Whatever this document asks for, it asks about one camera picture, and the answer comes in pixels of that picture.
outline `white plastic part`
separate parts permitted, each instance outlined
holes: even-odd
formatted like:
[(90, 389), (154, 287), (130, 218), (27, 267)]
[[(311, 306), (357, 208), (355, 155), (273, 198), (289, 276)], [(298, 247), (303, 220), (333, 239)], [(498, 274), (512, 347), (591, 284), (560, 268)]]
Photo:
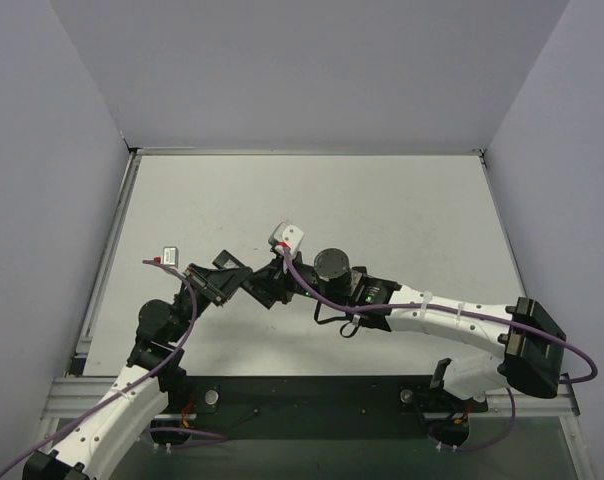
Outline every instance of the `white plastic part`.
[[(102, 400), (118, 395), (127, 383), (146, 375), (138, 366), (124, 367)], [(168, 405), (168, 395), (160, 391), (157, 378), (149, 378), (130, 392), (85, 419), (64, 440), (54, 446), (56, 457), (67, 465), (78, 462), (89, 478), (107, 480), (144, 428)]]
[(269, 244), (280, 255), (284, 255), (284, 247), (280, 244), (286, 244), (291, 249), (291, 257), (295, 258), (300, 250), (303, 238), (304, 232), (302, 230), (288, 222), (283, 222), (277, 226), (269, 237)]
[(178, 268), (178, 247), (164, 247), (162, 249), (162, 265)]
[(508, 387), (506, 377), (498, 373), (501, 363), (501, 358), (490, 353), (455, 359), (444, 373), (444, 390), (466, 400), (489, 390)]
[[(391, 331), (422, 332), (472, 345), (499, 358), (504, 355), (504, 345), (498, 342), (498, 336), (507, 333), (508, 327), (465, 316), (457, 300), (429, 298), (426, 293), (420, 295), (417, 290), (403, 285), (391, 296), (389, 303), (416, 304), (415, 308), (395, 308), (387, 315)], [(429, 304), (451, 307), (456, 313), (431, 310), (426, 308)], [(467, 310), (511, 320), (511, 315), (505, 311), (506, 305), (466, 305)]]

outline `screw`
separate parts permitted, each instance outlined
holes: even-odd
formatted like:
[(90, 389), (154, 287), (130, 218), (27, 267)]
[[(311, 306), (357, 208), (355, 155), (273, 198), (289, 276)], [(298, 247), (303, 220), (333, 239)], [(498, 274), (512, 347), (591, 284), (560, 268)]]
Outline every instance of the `screw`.
[(413, 392), (409, 389), (404, 389), (400, 392), (400, 401), (402, 403), (411, 403), (413, 401)]
[(218, 403), (218, 398), (218, 392), (216, 392), (215, 390), (209, 390), (204, 394), (204, 401), (207, 405), (215, 405), (216, 403)]

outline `cable tie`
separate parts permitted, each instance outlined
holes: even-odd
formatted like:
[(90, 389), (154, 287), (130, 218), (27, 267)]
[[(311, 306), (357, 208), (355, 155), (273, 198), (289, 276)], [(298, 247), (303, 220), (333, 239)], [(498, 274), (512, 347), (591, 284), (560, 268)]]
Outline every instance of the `cable tie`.
[(115, 390), (116, 395), (120, 395), (122, 398), (128, 400), (129, 403), (133, 403), (133, 399), (127, 392), (123, 392), (122, 390)]
[(424, 321), (424, 317), (426, 317), (426, 307), (429, 302), (433, 300), (432, 292), (424, 292), (424, 297), (422, 298), (422, 306), (420, 306), (420, 321)]

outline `black end plate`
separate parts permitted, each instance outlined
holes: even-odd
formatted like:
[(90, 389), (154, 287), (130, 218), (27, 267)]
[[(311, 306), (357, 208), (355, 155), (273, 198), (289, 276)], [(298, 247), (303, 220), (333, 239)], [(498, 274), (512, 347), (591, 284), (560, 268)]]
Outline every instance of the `black end plate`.
[[(513, 321), (535, 327), (561, 340), (566, 334), (535, 300), (521, 297), (515, 307), (508, 307)], [(564, 348), (537, 335), (517, 328), (509, 331), (504, 362), (498, 371), (513, 388), (538, 398), (555, 398), (560, 382)]]

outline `gray wall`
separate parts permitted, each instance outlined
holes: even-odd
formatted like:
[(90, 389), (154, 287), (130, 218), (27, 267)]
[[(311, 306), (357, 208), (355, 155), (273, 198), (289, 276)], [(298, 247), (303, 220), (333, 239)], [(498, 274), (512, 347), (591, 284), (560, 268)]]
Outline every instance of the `gray wall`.
[(52, 0), (130, 145), (485, 147), (567, 0)]
[(0, 468), (65, 366), (126, 160), (49, 2), (0, 0)]
[(604, 0), (569, 4), (487, 163), (527, 292), (600, 365), (576, 390), (604, 478)]

